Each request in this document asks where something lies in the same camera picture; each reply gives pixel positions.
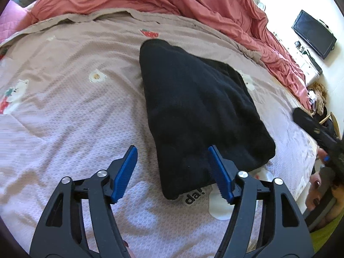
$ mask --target green clothing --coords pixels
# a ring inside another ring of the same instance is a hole
[[[322,248],[325,242],[330,238],[334,230],[337,228],[339,222],[342,220],[343,215],[344,210],[342,210],[340,215],[328,223],[324,228],[311,233],[314,252],[317,252],[320,248]]]

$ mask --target coral blanket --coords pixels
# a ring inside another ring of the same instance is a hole
[[[266,28],[267,16],[253,0],[39,0],[30,15],[35,23],[65,13],[89,14],[119,7],[193,18],[259,51],[269,72],[309,109],[302,70]]]

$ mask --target painted fingernail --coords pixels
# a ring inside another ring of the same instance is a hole
[[[319,201],[318,198],[315,198],[315,199],[313,200],[313,203],[314,203],[315,206],[318,206],[318,205],[320,204],[320,201]]]

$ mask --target monitor screen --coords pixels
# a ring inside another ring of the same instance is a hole
[[[292,29],[323,59],[330,53],[337,39],[319,21],[301,11]]]

